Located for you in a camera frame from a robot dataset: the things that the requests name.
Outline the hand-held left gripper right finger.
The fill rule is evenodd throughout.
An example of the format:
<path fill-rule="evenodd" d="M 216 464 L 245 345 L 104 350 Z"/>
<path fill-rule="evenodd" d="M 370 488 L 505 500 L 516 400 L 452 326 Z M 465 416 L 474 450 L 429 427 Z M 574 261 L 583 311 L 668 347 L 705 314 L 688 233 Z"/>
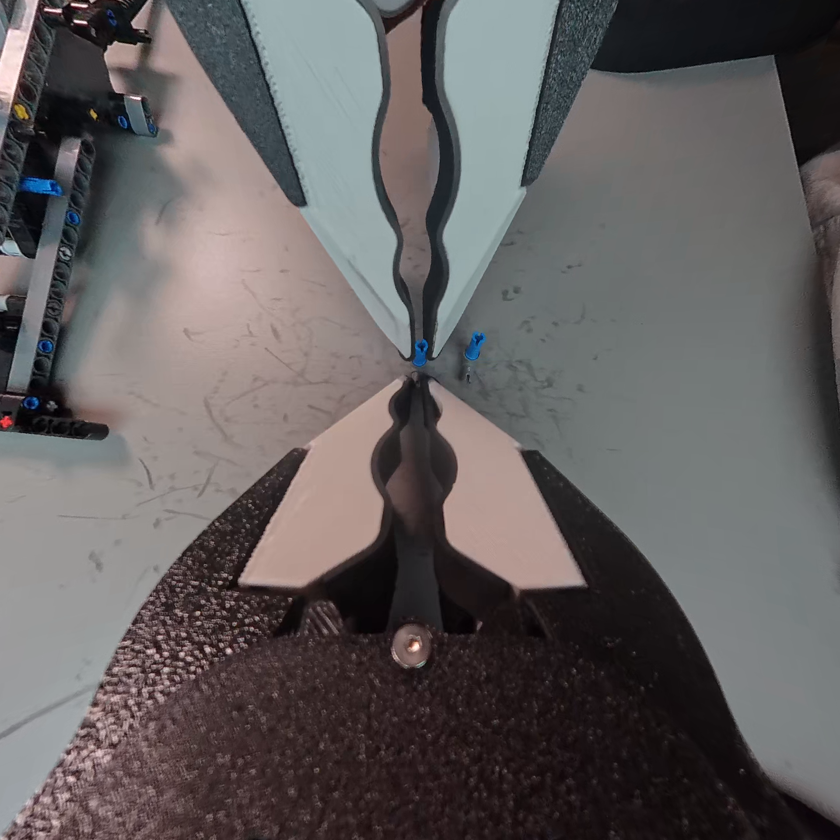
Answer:
<path fill-rule="evenodd" d="M 434 379 L 423 379 L 423 420 L 441 592 L 585 587 L 520 444 Z"/>

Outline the grey toy brick chassis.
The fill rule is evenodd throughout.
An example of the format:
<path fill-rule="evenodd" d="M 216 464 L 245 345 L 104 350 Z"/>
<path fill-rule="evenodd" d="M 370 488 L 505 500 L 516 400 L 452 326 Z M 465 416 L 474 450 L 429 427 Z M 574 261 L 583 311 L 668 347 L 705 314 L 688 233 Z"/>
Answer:
<path fill-rule="evenodd" d="M 146 2 L 2 2 L 2 257 L 28 265 L 23 293 L 3 293 L 3 434 L 103 440 L 54 382 L 72 270 L 104 130 L 152 139 L 146 98 L 116 91 L 113 45 L 146 46 Z"/>

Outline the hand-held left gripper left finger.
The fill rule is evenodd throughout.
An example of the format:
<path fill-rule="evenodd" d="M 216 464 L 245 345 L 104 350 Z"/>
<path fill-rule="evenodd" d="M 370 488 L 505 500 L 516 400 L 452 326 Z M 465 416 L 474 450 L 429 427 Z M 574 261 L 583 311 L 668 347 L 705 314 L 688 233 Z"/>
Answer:
<path fill-rule="evenodd" d="M 409 379 L 395 380 L 309 443 L 241 587 L 299 592 L 382 542 L 412 388 Z"/>

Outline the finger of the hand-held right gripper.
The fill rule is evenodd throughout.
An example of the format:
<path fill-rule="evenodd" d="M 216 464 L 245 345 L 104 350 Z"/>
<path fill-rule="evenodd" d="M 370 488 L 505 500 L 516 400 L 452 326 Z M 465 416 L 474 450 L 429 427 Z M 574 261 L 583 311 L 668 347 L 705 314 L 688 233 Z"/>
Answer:
<path fill-rule="evenodd" d="M 242 3 L 303 193 L 301 214 L 376 325 L 409 359 L 415 321 L 403 234 L 380 160 L 391 96 L 379 8 Z"/>
<path fill-rule="evenodd" d="M 526 195 L 523 170 L 560 3 L 443 2 L 431 93 L 438 175 L 423 330 L 439 353 Z"/>

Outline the grey desk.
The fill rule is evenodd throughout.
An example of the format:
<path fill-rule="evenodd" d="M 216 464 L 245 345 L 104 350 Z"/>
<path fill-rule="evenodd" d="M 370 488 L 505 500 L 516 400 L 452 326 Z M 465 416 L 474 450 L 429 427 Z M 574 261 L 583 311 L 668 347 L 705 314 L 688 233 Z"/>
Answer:
<path fill-rule="evenodd" d="M 2 435 L 3 832 L 169 566 L 403 371 L 169 11 L 148 16 L 153 45 L 108 65 L 161 135 L 97 143 L 57 370 L 110 435 Z M 594 72 L 432 368 L 634 541 L 764 769 L 838 819 L 825 309 L 774 63 Z"/>

